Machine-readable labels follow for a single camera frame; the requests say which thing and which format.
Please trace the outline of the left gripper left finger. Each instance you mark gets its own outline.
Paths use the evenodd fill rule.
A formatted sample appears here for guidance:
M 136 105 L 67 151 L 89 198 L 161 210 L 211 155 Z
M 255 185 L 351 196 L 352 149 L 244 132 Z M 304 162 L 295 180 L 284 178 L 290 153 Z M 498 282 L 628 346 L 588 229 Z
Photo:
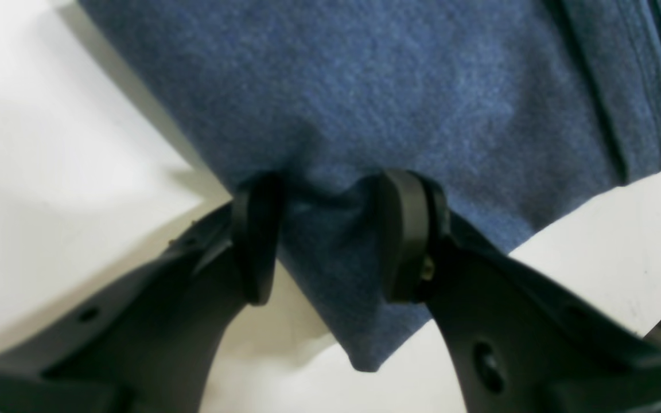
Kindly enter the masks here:
M 0 412 L 197 412 L 229 324 L 273 285 L 285 191 L 247 181 L 146 264 L 0 353 Z

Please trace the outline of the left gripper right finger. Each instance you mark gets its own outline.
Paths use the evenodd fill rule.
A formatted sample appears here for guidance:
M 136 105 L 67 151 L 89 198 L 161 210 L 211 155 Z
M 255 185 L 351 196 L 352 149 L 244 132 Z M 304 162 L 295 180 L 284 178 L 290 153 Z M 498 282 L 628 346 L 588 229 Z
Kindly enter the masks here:
M 421 303 L 469 412 L 661 412 L 661 347 L 627 331 L 454 214 L 424 176 L 378 180 L 392 303 Z

